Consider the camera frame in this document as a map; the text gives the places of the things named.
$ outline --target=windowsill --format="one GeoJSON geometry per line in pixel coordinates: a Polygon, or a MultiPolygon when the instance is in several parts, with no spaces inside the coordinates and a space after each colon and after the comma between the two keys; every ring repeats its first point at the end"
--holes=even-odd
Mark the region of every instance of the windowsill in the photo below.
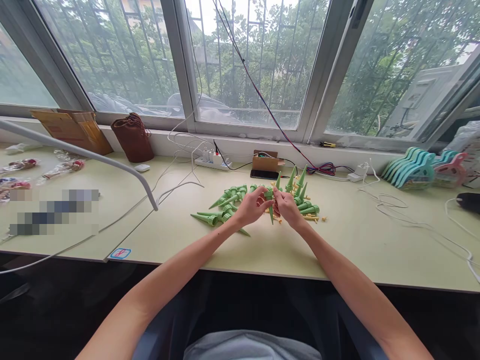
{"type": "MultiPolygon", "coordinates": [[[[42,124],[36,120],[31,118],[19,118],[19,117],[8,117],[8,116],[0,116],[0,119],[6,121],[12,121],[17,125],[23,126],[33,131],[40,132],[42,134],[48,135],[45,128],[42,124]]],[[[113,150],[116,152],[122,152],[122,147],[120,146],[115,134],[113,133],[110,126],[107,125],[99,125],[101,131],[110,142],[113,150]]],[[[155,155],[159,156],[173,156],[174,152],[179,150],[180,147],[174,144],[173,142],[168,140],[169,131],[164,130],[150,130],[151,137],[150,144],[153,149],[155,155]]],[[[204,138],[208,141],[215,140],[218,147],[224,154],[234,154],[228,155],[228,157],[238,163],[245,163],[248,162],[247,156],[254,153],[255,150],[263,150],[263,151],[275,151],[278,152],[278,156],[280,158],[288,159],[294,162],[298,167],[303,168],[307,161],[305,158],[293,148],[288,142],[285,141],[272,141],[267,139],[251,139],[251,138],[243,138],[243,137],[226,137],[226,136],[218,136],[218,135],[203,135],[203,134],[195,134],[201,138],[204,138]]],[[[187,135],[178,135],[175,138],[175,141],[180,144],[187,144],[188,142],[192,141],[194,138],[187,136],[187,135]]],[[[23,136],[19,136],[16,134],[12,134],[10,132],[4,131],[0,129],[0,142],[4,143],[21,143],[25,142],[26,138],[23,136]]],[[[361,149],[352,149],[352,148],[328,148],[328,147],[319,147],[318,145],[307,145],[307,144],[300,144],[296,143],[297,146],[302,153],[309,158],[314,164],[321,165],[327,162],[332,162],[335,165],[344,165],[349,166],[351,168],[355,168],[357,165],[369,161],[371,158],[373,167],[380,172],[383,167],[385,167],[388,162],[392,159],[398,158],[402,156],[398,153],[391,153],[391,152],[382,152],[382,151],[372,151],[372,150],[361,150],[361,149]]],[[[189,152],[179,152],[177,153],[179,157],[189,158],[189,152]]]]}

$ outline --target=black phone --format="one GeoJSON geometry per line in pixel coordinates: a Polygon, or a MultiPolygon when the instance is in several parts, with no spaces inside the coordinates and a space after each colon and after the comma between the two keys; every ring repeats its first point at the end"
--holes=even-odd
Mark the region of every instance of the black phone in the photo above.
{"type": "Polygon", "coordinates": [[[256,179],[269,179],[277,180],[279,178],[279,173],[275,171],[263,171],[263,170],[251,170],[250,177],[256,179]]]}

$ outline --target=desk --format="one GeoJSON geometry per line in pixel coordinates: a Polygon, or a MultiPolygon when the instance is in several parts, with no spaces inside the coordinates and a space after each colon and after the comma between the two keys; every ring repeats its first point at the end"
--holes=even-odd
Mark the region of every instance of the desk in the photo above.
{"type": "MultiPolygon", "coordinates": [[[[0,145],[0,147],[4,149],[7,145],[3,144],[3,146],[0,145]]],[[[126,165],[130,164],[125,154],[121,152],[114,152],[107,156],[126,165]]],[[[27,158],[40,159],[40,163],[32,169],[19,170],[10,174],[4,174],[3,176],[30,178],[31,183],[35,184],[43,173],[53,169],[60,162],[50,147],[44,147],[17,155],[5,155],[5,152],[0,150],[1,166],[12,161],[27,158]]],[[[171,157],[156,156],[151,161],[146,162],[151,168],[149,171],[144,172],[143,176],[145,176],[151,188],[155,186],[158,177],[168,167],[171,161],[171,157]]],[[[175,162],[158,182],[154,195],[159,196],[165,190],[178,185],[190,171],[191,164],[189,162],[175,162]]],[[[121,217],[146,195],[143,186],[134,176],[116,167],[91,159],[86,161],[85,168],[79,172],[54,177],[45,185],[37,187],[37,189],[39,189],[39,191],[42,191],[42,189],[58,189],[58,191],[61,189],[99,190],[101,194],[98,202],[98,224],[100,229],[121,217]]],[[[2,235],[6,233],[9,228],[9,209],[11,209],[11,203],[0,204],[0,233],[2,235]]],[[[104,261],[151,210],[152,205],[148,199],[145,199],[124,219],[85,243],[62,253],[60,256],[91,261],[104,261]]],[[[16,236],[1,244],[0,252],[42,256],[50,255],[68,248],[91,235],[91,230],[86,226],[68,225],[67,229],[68,236],[61,233],[56,233],[52,236],[16,236]]]]}
{"type": "MultiPolygon", "coordinates": [[[[268,180],[249,177],[250,168],[224,172],[197,167],[195,173],[205,189],[185,186],[169,196],[122,243],[131,249],[128,262],[161,264],[195,240],[212,231],[190,214],[208,211],[223,189],[241,184],[269,184],[268,180]]],[[[326,222],[311,226],[334,248],[358,266],[377,284],[480,292],[480,284],[466,261],[455,256],[431,237],[426,229],[401,225],[376,210],[375,201],[358,191],[360,183],[334,181],[308,175],[307,194],[320,207],[326,222]]],[[[383,180],[370,191],[391,194],[405,201],[405,214],[419,222],[435,226],[445,236],[467,247],[480,261],[480,242],[465,233],[444,213],[444,202],[458,193],[471,192],[430,188],[426,191],[400,191],[383,180]]],[[[480,234],[480,216],[450,204],[450,215],[475,234],[480,234]]],[[[251,237],[236,233],[205,264],[205,269],[249,274],[266,274],[326,280],[316,258],[286,223],[270,222],[268,214],[245,228],[251,237]]],[[[436,236],[446,247],[446,240],[436,236]]]]}

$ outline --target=brown leather pouch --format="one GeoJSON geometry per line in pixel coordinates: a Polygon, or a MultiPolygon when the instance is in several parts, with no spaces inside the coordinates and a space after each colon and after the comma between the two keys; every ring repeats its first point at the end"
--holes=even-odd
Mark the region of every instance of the brown leather pouch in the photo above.
{"type": "Polygon", "coordinates": [[[131,112],[127,117],[115,120],[110,127],[129,162],[144,163],[154,158],[149,141],[151,132],[145,129],[138,114],[131,112]]]}

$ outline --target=window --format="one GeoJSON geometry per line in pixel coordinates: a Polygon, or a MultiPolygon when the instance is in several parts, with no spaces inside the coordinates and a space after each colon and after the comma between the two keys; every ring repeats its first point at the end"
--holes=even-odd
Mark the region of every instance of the window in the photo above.
{"type": "Polygon", "coordinates": [[[328,0],[186,0],[201,122],[275,128],[234,51],[284,130],[297,130],[328,0]]]}
{"type": "Polygon", "coordinates": [[[0,22],[0,115],[136,112],[152,129],[404,151],[480,97],[478,0],[0,1],[0,22]]]}
{"type": "Polygon", "coordinates": [[[2,24],[0,24],[0,104],[57,107],[57,103],[2,24]]]}
{"type": "Polygon", "coordinates": [[[324,134],[425,142],[475,78],[478,11],[473,0],[375,0],[324,134]]]}
{"type": "Polygon", "coordinates": [[[183,117],[160,0],[35,0],[99,112],[183,117]]]}

